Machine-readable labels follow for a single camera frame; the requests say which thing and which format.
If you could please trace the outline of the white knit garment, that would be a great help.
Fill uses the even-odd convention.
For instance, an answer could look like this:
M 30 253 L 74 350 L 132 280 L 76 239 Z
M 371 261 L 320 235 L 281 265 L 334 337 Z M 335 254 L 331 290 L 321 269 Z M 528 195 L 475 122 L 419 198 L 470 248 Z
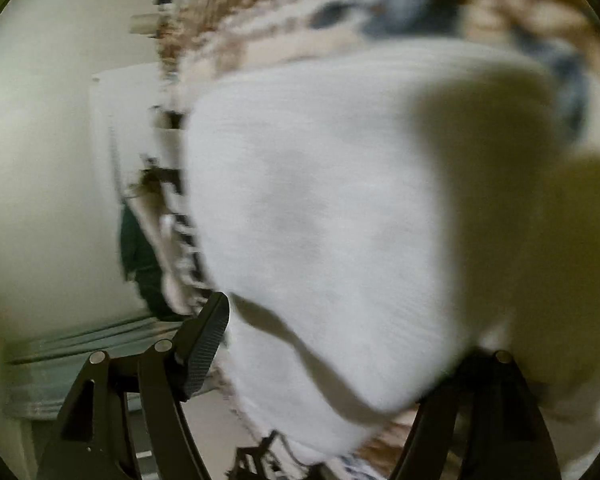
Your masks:
M 222 78 L 184 136 L 230 379 L 301 463 L 351 452 L 472 348 L 513 353 L 565 474 L 600 449 L 600 152 L 548 71 L 407 39 Z

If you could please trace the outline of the striped green curtain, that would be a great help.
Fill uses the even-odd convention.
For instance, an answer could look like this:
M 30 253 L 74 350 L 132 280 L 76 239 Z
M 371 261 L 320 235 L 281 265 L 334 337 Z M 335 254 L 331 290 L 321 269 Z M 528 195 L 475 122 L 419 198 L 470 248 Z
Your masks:
M 4 411 L 12 418 L 53 420 L 92 353 L 105 351 L 112 358 L 137 354 L 172 337 L 179 327 L 141 315 L 13 342 L 5 350 Z

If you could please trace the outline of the dark green garment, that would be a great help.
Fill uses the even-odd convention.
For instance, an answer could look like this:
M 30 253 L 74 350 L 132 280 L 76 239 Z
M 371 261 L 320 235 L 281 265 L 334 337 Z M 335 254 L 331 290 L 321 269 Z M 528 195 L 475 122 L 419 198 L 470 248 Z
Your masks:
M 123 278 L 135 284 L 144 305 L 162 322 L 182 322 L 186 315 L 174 311 L 166 301 L 166 288 L 158 258 L 127 202 L 122 203 L 119 252 Z

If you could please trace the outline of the white sock with black letters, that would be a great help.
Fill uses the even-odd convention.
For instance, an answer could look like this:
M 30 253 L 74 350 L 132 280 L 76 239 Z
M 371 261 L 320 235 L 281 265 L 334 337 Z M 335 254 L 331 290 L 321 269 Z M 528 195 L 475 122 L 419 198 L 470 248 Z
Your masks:
M 212 286 L 204 273 L 197 229 L 186 204 L 184 125 L 185 117 L 175 110 L 151 107 L 154 151 L 142 156 L 137 213 L 163 272 L 166 303 L 180 315 L 191 315 L 200 312 L 212 294 Z

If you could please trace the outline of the floral cream brown blanket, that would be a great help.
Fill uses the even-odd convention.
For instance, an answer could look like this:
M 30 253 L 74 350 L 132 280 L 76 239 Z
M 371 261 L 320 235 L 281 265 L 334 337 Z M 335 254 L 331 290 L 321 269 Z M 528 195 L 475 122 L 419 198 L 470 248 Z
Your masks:
M 539 63 L 550 75 L 562 137 L 600 152 L 600 16 L 586 0 L 189 0 L 170 36 L 178 55 L 173 94 L 185 117 L 189 217 L 184 136 L 195 104 L 214 84 L 407 39 L 460 40 Z M 197 240 L 208 283 L 218 289 L 198 229 Z

